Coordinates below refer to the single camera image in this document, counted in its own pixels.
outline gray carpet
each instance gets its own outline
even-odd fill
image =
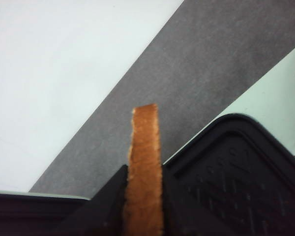
[[[165,161],[294,47],[295,0],[186,0],[31,191],[92,197],[149,103]]]

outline white background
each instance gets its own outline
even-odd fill
[[[0,190],[28,191],[182,0],[0,0]]]

